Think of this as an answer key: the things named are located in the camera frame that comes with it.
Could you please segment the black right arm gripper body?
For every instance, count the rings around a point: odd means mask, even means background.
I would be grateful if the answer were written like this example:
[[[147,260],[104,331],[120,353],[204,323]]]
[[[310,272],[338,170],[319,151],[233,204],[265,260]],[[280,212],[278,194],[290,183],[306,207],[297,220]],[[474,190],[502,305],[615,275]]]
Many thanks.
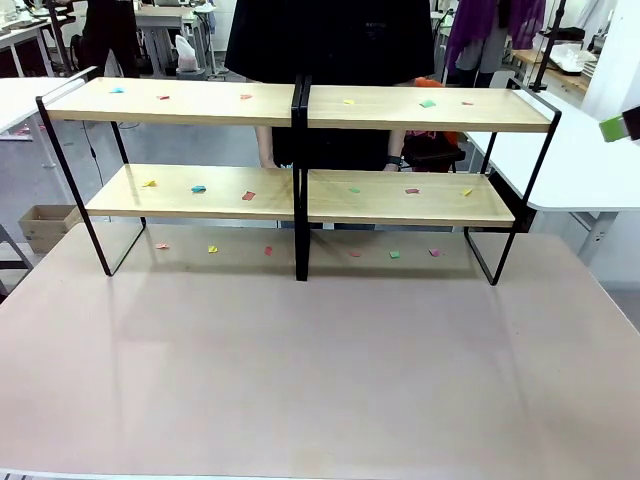
[[[640,139],[640,106],[628,109],[622,113],[622,121],[626,136],[633,141]]]

